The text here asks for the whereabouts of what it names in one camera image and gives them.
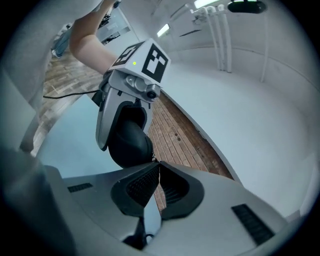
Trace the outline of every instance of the floor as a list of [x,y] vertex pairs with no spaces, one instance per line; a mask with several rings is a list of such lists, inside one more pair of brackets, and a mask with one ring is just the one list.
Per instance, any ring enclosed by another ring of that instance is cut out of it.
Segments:
[[[102,75],[84,66],[69,52],[53,58],[45,77],[44,95],[51,97],[96,90]],[[80,96],[43,99],[40,126],[34,137],[35,156],[47,133],[63,112]],[[153,104],[153,120],[148,135],[158,160],[168,161],[232,179],[229,171],[210,144],[202,138],[188,118],[163,94]],[[160,211],[166,207],[159,186],[155,199]]]

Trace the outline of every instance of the human arm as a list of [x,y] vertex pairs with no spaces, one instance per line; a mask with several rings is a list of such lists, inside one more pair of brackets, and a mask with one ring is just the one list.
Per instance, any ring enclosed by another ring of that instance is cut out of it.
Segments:
[[86,66],[104,74],[116,60],[96,37],[99,24],[115,0],[104,0],[98,11],[77,19],[73,26],[69,48],[73,56]]

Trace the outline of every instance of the white marker cube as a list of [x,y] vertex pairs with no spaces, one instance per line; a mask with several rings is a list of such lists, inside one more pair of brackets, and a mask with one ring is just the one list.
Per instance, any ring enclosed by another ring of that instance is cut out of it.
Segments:
[[129,46],[109,70],[142,78],[147,85],[162,87],[171,64],[169,56],[152,39]]

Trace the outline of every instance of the wooden floor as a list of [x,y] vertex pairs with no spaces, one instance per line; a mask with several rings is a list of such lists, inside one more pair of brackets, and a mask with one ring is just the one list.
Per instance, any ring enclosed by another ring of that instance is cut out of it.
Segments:
[[[47,70],[44,95],[57,97],[98,89],[102,75],[84,66],[69,52],[53,58]],[[55,122],[80,96],[43,99],[40,126],[34,137],[35,156]],[[185,165],[232,179],[229,171],[210,144],[202,138],[188,118],[163,94],[153,104],[153,119],[148,135],[158,160]],[[159,210],[166,207],[161,187],[155,191]]]

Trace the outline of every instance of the forearm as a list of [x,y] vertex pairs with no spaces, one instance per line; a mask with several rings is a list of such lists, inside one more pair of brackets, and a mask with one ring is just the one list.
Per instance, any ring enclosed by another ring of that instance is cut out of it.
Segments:
[[102,75],[116,60],[116,56],[107,51],[95,35],[81,38],[71,52],[80,62]]
[[86,66],[104,74],[116,60],[96,37],[99,24],[115,0],[104,0],[100,9],[74,22],[70,36],[71,53]]

